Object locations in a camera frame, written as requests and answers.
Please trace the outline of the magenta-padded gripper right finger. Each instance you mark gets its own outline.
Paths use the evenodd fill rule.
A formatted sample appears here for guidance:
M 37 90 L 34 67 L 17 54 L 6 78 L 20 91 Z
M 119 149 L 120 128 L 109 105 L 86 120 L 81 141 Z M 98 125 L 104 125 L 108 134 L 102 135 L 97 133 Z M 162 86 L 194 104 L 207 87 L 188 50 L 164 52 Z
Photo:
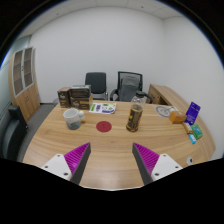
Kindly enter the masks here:
M 157 154 L 137 143 L 133 144 L 132 153 L 145 185 L 182 169 L 168 154 Z

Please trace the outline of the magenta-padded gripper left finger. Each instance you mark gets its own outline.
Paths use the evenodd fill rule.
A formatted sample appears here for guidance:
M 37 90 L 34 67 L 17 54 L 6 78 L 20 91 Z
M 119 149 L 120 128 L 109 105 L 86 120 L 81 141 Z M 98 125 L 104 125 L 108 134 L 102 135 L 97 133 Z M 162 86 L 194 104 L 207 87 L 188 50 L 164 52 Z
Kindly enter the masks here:
M 86 143 L 65 155 L 56 154 L 42 166 L 42 169 L 79 185 L 90 153 L 91 145 Z

